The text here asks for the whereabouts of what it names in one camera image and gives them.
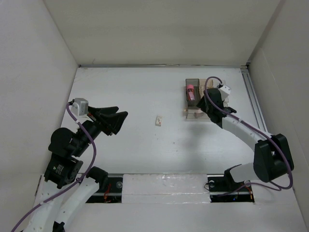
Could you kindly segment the pink correction tape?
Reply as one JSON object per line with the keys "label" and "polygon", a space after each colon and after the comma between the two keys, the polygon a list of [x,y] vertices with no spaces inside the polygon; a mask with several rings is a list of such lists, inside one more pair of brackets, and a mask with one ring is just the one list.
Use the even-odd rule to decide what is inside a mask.
{"label": "pink correction tape", "polygon": [[205,113],[203,111],[201,111],[201,110],[196,110],[194,112],[195,118],[202,118],[202,117],[204,117],[204,115],[205,115]]}

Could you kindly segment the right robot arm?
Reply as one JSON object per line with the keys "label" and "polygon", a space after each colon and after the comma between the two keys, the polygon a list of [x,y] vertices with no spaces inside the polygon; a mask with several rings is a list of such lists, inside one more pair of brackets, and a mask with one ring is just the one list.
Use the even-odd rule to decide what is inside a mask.
{"label": "right robot arm", "polygon": [[197,104],[211,122],[242,140],[253,151],[253,160],[233,166],[224,172],[223,184],[228,190],[239,190],[240,184],[258,185],[281,191],[290,189],[294,180],[294,162],[287,138],[282,134],[272,135],[261,131],[236,116],[236,110],[224,107],[220,88],[209,88]]}

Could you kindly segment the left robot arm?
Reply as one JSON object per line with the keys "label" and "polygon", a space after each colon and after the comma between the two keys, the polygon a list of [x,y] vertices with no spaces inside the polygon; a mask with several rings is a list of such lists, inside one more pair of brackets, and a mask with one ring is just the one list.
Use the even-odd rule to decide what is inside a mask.
{"label": "left robot arm", "polygon": [[91,107],[86,101],[76,100],[66,104],[66,111],[78,129],[72,132],[59,128],[53,132],[48,147],[51,158],[43,175],[39,201],[12,231],[30,218],[25,232],[65,232],[91,195],[107,187],[108,173],[94,166],[95,139],[100,133],[116,135],[128,112],[120,112],[117,106]]}

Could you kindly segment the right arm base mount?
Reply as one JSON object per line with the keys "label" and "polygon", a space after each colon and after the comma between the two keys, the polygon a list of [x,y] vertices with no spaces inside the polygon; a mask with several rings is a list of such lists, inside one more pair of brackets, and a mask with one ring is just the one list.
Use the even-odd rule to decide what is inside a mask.
{"label": "right arm base mount", "polygon": [[204,189],[210,194],[211,203],[254,203],[251,186],[234,182],[224,174],[208,174]]}

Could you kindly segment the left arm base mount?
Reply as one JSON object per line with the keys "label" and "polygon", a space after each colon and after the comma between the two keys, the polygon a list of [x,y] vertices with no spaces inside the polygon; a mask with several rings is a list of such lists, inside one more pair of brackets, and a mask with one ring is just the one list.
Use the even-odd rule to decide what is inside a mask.
{"label": "left arm base mount", "polygon": [[86,203],[121,203],[123,174],[109,174],[104,187],[95,192]]}

